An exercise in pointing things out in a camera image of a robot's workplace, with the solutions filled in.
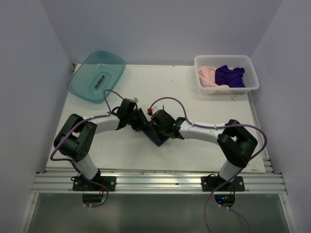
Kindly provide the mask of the dark navy blue towel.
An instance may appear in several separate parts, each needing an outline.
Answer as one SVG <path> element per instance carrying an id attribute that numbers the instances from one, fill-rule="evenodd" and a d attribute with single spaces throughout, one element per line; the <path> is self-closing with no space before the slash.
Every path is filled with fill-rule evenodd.
<path id="1" fill-rule="evenodd" d="M 143 133 L 158 147 L 169 139 L 168 136 L 162 134 L 158 128 L 154 127 L 143 130 Z"/>

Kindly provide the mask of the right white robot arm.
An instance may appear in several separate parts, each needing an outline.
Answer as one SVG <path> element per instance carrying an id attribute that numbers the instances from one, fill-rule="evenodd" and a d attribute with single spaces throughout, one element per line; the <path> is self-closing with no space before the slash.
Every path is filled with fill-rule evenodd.
<path id="1" fill-rule="evenodd" d="M 156 133 L 171 139 L 195 139 L 218 145 L 226 157 L 220 169 L 216 184 L 221 190 L 228 190 L 234 184 L 234 175 L 245 168 L 258 145 L 257 139 L 238 121 L 231 119 L 224 125 L 196 126 L 184 117 L 174 119 L 164 110 L 157 110 L 151 116 Z"/>

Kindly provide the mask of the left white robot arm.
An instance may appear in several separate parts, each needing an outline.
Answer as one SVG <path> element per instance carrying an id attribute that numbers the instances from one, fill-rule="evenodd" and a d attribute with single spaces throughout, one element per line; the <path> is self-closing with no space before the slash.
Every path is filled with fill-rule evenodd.
<path id="1" fill-rule="evenodd" d="M 100 171 L 94 165 L 89 151 L 96 134 L 107 131 L 117 131 L 131 126 L 134 131 L 148 128 L 148 120 L 142 109 L 131 99 L 123 99 L 120 106 L 110 109 L 106 115 L 82 117 L 78 114 L 69 116 L 56 136 L 50 159 L 56 152 L 66 156 L 75 170 L 84 178 L 84 185 L 89 190 L 97 190 L 101 185 Z"/>

